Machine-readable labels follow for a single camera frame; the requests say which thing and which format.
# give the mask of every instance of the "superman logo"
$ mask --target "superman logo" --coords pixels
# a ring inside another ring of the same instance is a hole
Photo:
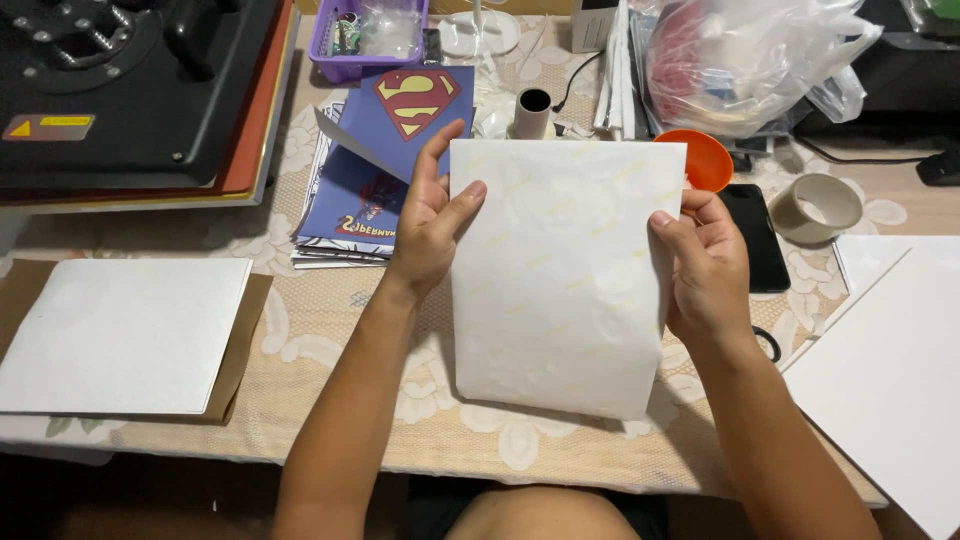
[[[394,122],[403,142],[426,129],[460,93],[445,69],[401,69],[384,73],[373,93]]]

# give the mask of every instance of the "black phone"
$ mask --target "black phone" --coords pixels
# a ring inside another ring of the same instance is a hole
[[[730,184],[717,193],[747,242],[750,292],[783,292],[790,288],[783,253],[777,242],[763,192],[754,184]]]

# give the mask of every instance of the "orange bowl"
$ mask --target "orange bowl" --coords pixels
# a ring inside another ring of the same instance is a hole
[[[720,141],[696,130],[671,130],[654,142],[686,143],[686,179],[696,189],[720,191],[733,177],[733,160]]]

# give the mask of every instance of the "paper roll tube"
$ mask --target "paper roll tube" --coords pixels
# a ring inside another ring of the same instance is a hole
[[[811,215],[804,202],[823,214]],[[857,224],[863,203],[848,185],[826,174],[803,175],[770,203],[774,229],[798,244],[826,242]]]
[[[540,88],[527,88],[516,97],[513,138],[539,140],[550,121],[550,94]]]

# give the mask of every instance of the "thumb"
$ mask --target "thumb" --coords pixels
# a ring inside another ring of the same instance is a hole
[[[650,216],[650,228],[670,248],[680,264],[699,264],[709,257],[696,231],[663,210],[657,210]]]
[[[444,233],[453,236],[476,213],[486,196],[487,185],[479,180],[474,180],[467,186],[467,189],[450,199],[446,208],[440,211],[440,214],[434,220],[437,222],[437,227]]]

